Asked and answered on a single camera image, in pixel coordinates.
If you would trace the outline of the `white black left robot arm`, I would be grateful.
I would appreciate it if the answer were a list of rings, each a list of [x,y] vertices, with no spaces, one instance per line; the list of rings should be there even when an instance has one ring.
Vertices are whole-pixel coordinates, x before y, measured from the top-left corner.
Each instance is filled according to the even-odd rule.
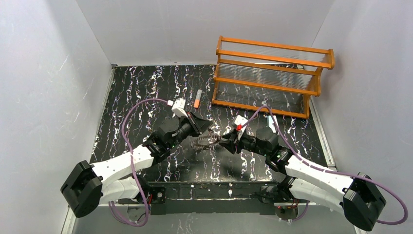
[[[103,203],[136,199],[142,189],[129,175],[160,163],[187,137],[202,135],[212,123],[194,112],[187,117],[167,117],[132,152],[98,163],[77,163],[60,191],[77,218],[87,216]]]

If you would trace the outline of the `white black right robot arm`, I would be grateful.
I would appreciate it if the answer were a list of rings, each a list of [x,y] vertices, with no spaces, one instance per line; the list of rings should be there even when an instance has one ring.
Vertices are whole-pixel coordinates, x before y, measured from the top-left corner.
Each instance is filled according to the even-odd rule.
[[[270,169],[286,175],[285,187],[280,186],[279,190],[336,211],[362,230],[373,229],[386,205],[369,176],[339,175],[305,158],[298,159],[281,146],[279,136],[269,127],[259,128],[253,136],[232,130],[223,135],[219,144],[233,154],[246,150],[264,156]]]

